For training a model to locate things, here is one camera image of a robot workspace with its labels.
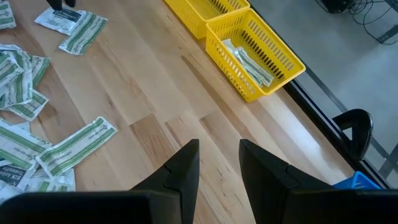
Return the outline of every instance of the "wooden table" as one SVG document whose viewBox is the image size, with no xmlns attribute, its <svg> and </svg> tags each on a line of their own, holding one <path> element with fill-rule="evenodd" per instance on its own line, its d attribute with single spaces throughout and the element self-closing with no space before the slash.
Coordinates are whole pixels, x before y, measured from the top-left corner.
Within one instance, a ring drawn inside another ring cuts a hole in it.
<svg viewBox="0 0 398 224">
<path fill-rule="evenodd" d="M 97 116 L 119 129 L 75 167 L 77 190 L 130 189 L 193 138 L 201 146 L 197 223 L 254 222 L 241 138 L 330 184 L 353 174 L 284 90 L 246 104 L 161 0 L 78 1 L 77 9 L 109 20 L 84 56 L 62 52 L 66 36 L 34 23 L 45 0 L 11 7 L 17 27 L 0 31 L 0 43 L 52 59 L 37 87 L 50 102 L 33 133 L 56 144 Z"/>
</svg>

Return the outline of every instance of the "blue plastic bin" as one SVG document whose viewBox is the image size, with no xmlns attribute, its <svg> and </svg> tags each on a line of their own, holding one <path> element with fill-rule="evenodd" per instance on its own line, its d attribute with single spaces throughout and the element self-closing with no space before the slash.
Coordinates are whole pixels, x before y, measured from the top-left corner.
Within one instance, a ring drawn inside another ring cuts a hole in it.
<svg viewBox="0 0 398 224">
<path fill-rule="evenodd" d="M 373 181 L 371 181 L 368 177 L 366 177 L 360 171 L 356 171 L 354 176 L 343 180 L 334 185 L 337 189 L 358 189 L 358 190 L 376 190 L 381 189 L 377 186 Z"/>
</svg>

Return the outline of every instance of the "wood grain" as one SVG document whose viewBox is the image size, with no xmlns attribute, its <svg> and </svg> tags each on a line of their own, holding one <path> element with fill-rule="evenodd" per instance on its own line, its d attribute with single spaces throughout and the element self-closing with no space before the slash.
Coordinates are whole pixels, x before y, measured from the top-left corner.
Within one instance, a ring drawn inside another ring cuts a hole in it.
<svg viewBox="0 0 398 224">
<path fill-rule="evenodd" d="M 204 42 L 161 0 L 78 1 L 77 9 L 109 20 L 79 57 L 58 49 L 65 35 L 34 23 L 46 1 L 11 7 L 17 27 L 1 30 L 0 43 L 52 59 L 37 86 L 50 101 L 33 133 L 56 144 L 97 116 L 119 129 L 75 167 L 77 190 L 130 189 L 193 138 L 201 155 L 195 223 L 254 223 L 239 169 L 241 138 L 329 184 L 353 173 L 284 90 L 245 103 Z"/>
</svg>

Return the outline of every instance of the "yellow basket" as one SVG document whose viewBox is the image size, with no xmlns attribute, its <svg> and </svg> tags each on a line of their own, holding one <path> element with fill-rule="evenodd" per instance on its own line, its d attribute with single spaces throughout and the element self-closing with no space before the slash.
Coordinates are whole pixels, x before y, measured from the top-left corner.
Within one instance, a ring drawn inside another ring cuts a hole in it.
<svg viewBox="0 0 398 224">
<path fill-rule="evenodd" d="M 247 102 L 270 95 L 305 71 L 304 64 L 252 9 L 221 16 L 206 26 L 206 52 Z M 254 81 L 222 43 L 226 39 L 243 47 L 274 77 L 270 86 L 260 87 Z"/>
<path fill-rule="evenodd" d="M 246 0 L 165 0 L 192 34 L 206 37 L 206 23 L 223 14 L 250 7 Z"/>
</svg>

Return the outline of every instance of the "black object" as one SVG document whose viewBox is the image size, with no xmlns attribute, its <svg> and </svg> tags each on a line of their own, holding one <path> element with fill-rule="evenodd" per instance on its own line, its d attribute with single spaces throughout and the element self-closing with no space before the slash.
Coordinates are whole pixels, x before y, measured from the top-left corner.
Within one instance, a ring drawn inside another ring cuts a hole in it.
<svg viewBox="0 0 398 224">
<path fill-rule="evenodd" d="M 47 0 L 54 10 L 62 10 L 62 0 Z M 65 4 L 69 7 L 75 7 L 76 0 L 65 0 Z"/>
<path fill-rule="evenodd" d="M 337 190 L 244 139 L 239 161 L 256 223 L 398 222 L 398 190 Z"/>
<path fill-rule="evenodd" d="M 333 118 L 333 121 L 342 131 L 351 128 L 352 140 L 347 136 L 343 142 L 348 148 L 348 153 L 353 159 L 362 160 L 368 150 L 373 132 L 371 115 L 362 109 L 353 109 Z"/>
<path fill-rule="evenodd" d="M 22 194 L 1 205 L 0 223 L 192 223 L 198 184 L 193 139 L 130 191 Z"/>
<path fill-rule="evenodd" d="M 326 9 L 330 13 L 341 13 L 347 10 L 354 0 L 322 0 Z"/>
</svg>

